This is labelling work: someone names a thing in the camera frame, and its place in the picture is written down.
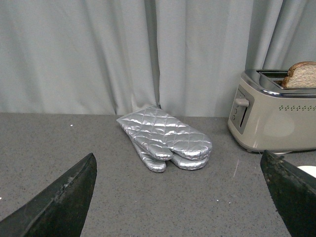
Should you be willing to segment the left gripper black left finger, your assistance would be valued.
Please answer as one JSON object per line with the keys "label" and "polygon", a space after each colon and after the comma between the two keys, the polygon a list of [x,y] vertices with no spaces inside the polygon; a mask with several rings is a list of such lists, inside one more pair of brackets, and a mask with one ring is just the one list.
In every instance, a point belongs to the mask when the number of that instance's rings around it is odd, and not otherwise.
{"label": "left gripper black left finger", "polygon": [[97,176],[89,153],[34,198],[0,222],[2,237],[79,237]]}

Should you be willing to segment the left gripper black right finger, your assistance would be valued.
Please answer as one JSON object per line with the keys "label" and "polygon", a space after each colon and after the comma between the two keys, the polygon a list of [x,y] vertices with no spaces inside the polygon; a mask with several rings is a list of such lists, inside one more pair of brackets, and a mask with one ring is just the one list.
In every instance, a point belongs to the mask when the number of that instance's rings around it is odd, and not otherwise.
{"label": "left gripper black right finger", "polygon": [[316,235],[316,178],[270,151],[260,167],[276,210],[292,237]]}

